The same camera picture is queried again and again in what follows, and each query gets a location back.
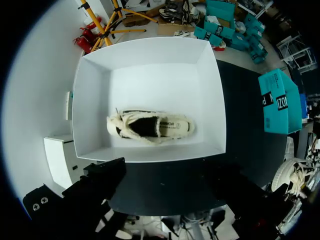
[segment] screw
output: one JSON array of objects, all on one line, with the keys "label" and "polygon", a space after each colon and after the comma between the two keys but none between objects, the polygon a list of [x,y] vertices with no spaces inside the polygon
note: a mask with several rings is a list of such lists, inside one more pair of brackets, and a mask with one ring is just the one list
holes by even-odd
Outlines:
[{"label": "screw", "polygon": [[37,210],[39,210],[40,206],[38,203],[35,203],[35,204],[33,204],[32,208],[33,208],[33,211],[37,211]]},{"label": "screw", "polygon": [[46,197],[41,198],[42,204],[46,204],[47,202],[48,202],[48,198],[46,198]]}]

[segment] white cabinet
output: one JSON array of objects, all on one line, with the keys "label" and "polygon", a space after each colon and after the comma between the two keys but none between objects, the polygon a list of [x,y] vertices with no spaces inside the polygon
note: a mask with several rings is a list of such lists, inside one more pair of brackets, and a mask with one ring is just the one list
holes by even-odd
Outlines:
[{"label": "white cabinet", "polygon": [[65,189],[80,180],[86,166],[97,163],[77,158],[72,135],[45,137],[44,148],[53,181]]}]

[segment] black table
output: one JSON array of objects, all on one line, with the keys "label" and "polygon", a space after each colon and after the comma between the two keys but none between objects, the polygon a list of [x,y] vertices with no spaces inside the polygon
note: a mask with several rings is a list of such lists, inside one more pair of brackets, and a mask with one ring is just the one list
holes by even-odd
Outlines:
[{"label": "black table", "polygon": [[192,160],[127,163],[127,173],[110,201],[117,212],[170,216],[224,205],[203,178],[204,164],[237,164],[260,187],[284,159],[287,136],[264,132],[259,74],[217,61],[225,103],[226,153]]}]

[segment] wires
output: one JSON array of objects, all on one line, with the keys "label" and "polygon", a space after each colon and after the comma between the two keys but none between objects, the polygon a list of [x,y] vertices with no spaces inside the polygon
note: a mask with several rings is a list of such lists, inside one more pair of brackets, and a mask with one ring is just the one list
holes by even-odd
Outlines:
[{"label": "wires", "polygon": [[191,239],[192,239],[192,240],[195,240],[194,237],[191,235],[190,231],[189,231],[186,227],[184,227],[184,229],[185,229],[185,231],[190,235]]}]

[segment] white sneaker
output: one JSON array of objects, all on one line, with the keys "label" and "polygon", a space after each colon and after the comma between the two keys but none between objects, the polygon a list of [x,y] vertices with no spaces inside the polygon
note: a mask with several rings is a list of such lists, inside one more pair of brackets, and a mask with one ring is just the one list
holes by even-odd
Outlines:
[{"label": "white sneaker", "polygon": [[291,158],[286,160],[274,175],[271,190],[275,192],[282,184],[292,183],[292,188],[287,193],[294,196],[302,196],[301,187],[306,183],[308,176],[313,176],[316,170],[312,166],[306,165],[306,160]]},{"label": "white sneaker", "polygon": [[193,121],[184,115],[142,110],[125,110],[107,117],[106,127],[113,136],[149,145],[184,138],[195,130]]}]

